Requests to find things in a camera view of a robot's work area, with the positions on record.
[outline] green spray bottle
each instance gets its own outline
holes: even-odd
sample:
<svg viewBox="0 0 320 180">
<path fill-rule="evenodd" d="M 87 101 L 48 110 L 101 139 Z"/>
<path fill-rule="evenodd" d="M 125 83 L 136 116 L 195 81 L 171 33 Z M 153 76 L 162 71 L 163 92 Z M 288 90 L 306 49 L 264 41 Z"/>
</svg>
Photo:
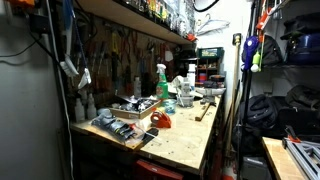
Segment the green spray bottle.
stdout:
<svg viewBox="0 0 320 180">
<path fill-rule="evenodd" d="M 166 66 L 164 64 L 157 64 L 159 73 L 159 82 L 157 84 L 156 94 L 160 100 L 168 99 L 168 83 L 165 74 Z"/>
</svg>

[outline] cabinet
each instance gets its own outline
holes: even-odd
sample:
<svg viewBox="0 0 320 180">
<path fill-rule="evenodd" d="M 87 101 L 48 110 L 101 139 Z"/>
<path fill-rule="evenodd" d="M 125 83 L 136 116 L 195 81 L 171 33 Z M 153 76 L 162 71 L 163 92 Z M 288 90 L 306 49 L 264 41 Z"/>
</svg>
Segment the cabinet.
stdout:
<svg viewBox="0 0 320 180">
<path fill-rule="evenodd" d="M 199 49 L 197 53 L 196 85 L 202 86 L 211 75 L 219 74 L 224 51 L 222 47 Z"/>
</svg>

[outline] pegboard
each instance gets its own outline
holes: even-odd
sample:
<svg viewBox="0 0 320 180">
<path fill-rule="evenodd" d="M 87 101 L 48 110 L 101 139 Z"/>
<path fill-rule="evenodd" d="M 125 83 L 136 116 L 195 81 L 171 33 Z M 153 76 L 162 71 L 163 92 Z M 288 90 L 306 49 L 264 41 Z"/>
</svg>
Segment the pegboard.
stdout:
<svg viewBox="0 0 320 180">
<path fill-rule="evenodd" d="M 170 49 L 173 52 L 174 47 L 176 47 L 175 44 L 167 43 L 163 40 L 148 36 L 135 30 L 131 30 L 99 17 L 94 17 L 93 19 L 97 29 L 97 34 L 93 39 L 85 43 L 83 46 L 92 83 L 87 85 L 84 89 L 93 93 L 95 96 L 102 94 L 102 97 L 95 98 L 98 101 L 101 101 L 97 103 L 102 103 L 107 100 L 115 93 L 116 90 L 118 94 L 133 95 L 134 77 L 138 76 L 141 78 L 141 72 L 149 73 L 148 78 L 150 82 L 157 82 L 158 75 L 156 73 L 156 64 L 159 62 L 166 64 L 167 72 L 172 74 L 174 63 L 173 61 L 170 63 L 164 61 L 163 48 L 166 47 L 166 49 Z M 122 54 L 125 54 L 123 51 L 121 51 L 123 44 L 123 38 L 121 37 L 122 30 L 125 32 L 130 30 L 130 36 L 128 37 L 128 43 L 130 45 L 130 62 L 125 55 L 122 56 Z M 137 36 L 136 43 L 133 41 L 133 35 Z M 112 39 L 115 39 L 116 46 L 118 47 L 118 53 L 112 53 L 114 50 Z M 107 43 L 107 49 L 104 57 L 101 59 L 99 48 L 103 42 Z M 154 58 L 152 58 L 151 51 L 148 50 L 148 44 L 150 44 L 150 42 L 154 44 Z M 96 58 L 94 58 L 92 54 L 96 51 L 96 49 L 98 49 L 98 53 Z M 118 66 L 116 81 L 114 78 L 112 78 L 114 71 L 114 69 L 112 69 L 112 57 L 114 57 L 113 55 L 115 54 L 117 54 L 120 59 L 120 61 L 117 61 Z M 84 65 L 81 60 L 80 63 L 78 63 L 77 58 L 74 58 L 73 62 L 75 65 L 78 64 L 77 66 L 79 68 L 80 76 L 70 78 L 68 86 L 71 92 L 76 92 L 78 91 L 77 85 L 81 80 Z"/>
</svg>

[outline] workbench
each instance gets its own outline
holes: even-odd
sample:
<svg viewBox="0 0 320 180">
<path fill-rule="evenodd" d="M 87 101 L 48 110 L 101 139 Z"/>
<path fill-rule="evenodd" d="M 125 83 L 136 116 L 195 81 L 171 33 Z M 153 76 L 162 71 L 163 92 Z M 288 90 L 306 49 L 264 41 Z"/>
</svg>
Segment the workbench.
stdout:
<svg viewBox="0 0 320 180">
<path fill-rule="evenodd" d="M 277 179 L 303 180 L 299 166 L 292 159 L 289 152 L 282 147 L 282 141 L 278 139 L 262 138 L 263 146 Z"/>
<path fill-rule="evenodd" d="M 139 156 L 152 159 L 166 166 L 199 175 L 202 171 L 205 153 L 211 140 L 213 124 L 216 120 L 217 110 L 221 97 L 215 97 L 216 106 L 210 106 L 201 121 L 195 121 L 197 113 L 202 111 L 203 105 L 200 101 L 194 101 L 193 108 L 176 107 L 176 113 L 170 115 L 172 127 L 159 129 L 157 138 L 153 138 L 143 147 L 133 144 L 119 143 L 108 132 L 95 126 L 91 121 L 73 123 L 70 128 L 81 134 L 93 135 L 108 141 L 114 146 L 128 151 L 133 151 Z M 150 116 L 139 120 L 141 124 L 148 127 L 151 125 Z M 121 119 L 126 122 L 135 120 Z"/>
</svg>

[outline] cardboard box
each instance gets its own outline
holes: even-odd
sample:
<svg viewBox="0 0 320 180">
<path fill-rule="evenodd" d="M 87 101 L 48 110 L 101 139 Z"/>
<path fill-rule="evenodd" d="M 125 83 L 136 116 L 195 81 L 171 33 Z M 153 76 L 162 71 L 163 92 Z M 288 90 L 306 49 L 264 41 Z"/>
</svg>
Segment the cardboard box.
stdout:
<svg viewBox="0 0 320 180">
<path fill-rule="evenodd" d="M 149 114 L 152 113 L 152 108 L 159 107 L 161 105 L 161 101 L 154 101 L 155 103 L 150 106 L 148 109 L 138 113 L 138 112 L 131 112 L 131 111 L 124 111 L 120 109 L 110 108 L 110 111 L 113 115 L 119 118 L 125 119 L 143 119 L 147 117 Z"/>
</svg>

